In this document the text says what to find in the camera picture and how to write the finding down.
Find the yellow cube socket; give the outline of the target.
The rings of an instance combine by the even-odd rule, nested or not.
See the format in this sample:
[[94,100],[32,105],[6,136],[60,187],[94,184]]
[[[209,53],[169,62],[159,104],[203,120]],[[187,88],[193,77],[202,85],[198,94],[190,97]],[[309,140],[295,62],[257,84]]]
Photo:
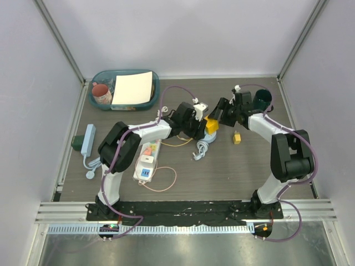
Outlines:
[[209,135],[214,134],[219,129],[218,121],[215,119],[208,118],[207,116],[205,117],[205,120],[207,121],[205,127],[207,134]]

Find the light blue round socket base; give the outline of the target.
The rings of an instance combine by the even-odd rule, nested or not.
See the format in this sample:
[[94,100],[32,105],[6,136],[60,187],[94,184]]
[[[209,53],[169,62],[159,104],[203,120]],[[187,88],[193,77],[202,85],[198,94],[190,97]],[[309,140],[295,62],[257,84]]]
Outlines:
[[200,141],[210,144],[216,140],[216,135],[217,135],[217,132],[214,132],[212,134],[205,133],[205,137],[203,139],[201,139]]

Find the pale yellow USB charger plug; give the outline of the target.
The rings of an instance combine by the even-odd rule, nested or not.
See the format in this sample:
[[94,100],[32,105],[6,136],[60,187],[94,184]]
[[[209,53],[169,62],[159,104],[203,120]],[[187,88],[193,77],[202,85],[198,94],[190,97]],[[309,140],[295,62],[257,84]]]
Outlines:
[[234,143],[235,145],[240,144],[240,143],[241,143],[241,135],[240,135],[240,133],[237,132],[237,131],[235,131],[234,134],[233,134],[232,140],[233,140],[233,143]]

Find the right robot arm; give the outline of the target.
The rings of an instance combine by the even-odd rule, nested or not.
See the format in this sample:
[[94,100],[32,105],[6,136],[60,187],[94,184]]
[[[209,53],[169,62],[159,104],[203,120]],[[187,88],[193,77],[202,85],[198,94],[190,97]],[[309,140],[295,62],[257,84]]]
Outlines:
[[305,130],[291,130],[268,116],[273,109],[273,97],[266,89],[254,95],[249,91],[232,91],[232,99],[220,98],[209,118],[233,127],[240,124],[263,139],[271,147],[271,174],[257,189],[250,202],[250,212],[258,219],[273,211],[281,195],[292,185],[315,173],[315,152]]

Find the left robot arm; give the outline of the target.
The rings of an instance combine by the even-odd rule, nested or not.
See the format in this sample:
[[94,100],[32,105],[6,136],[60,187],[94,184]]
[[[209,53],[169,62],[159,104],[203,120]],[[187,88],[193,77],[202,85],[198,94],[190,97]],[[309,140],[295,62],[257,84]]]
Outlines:
[[119,186],[124,171],[131,165],[138,148],[148,142],[165,140],[184,133],[199,141],[205,137],[208,106],[183,102],[172,114],[159,115],[154,121],[140,125],[117,122],[109,131],[98,152],[103,165],[100,191],[95,198],[99,215],[106,221],[117,217]]

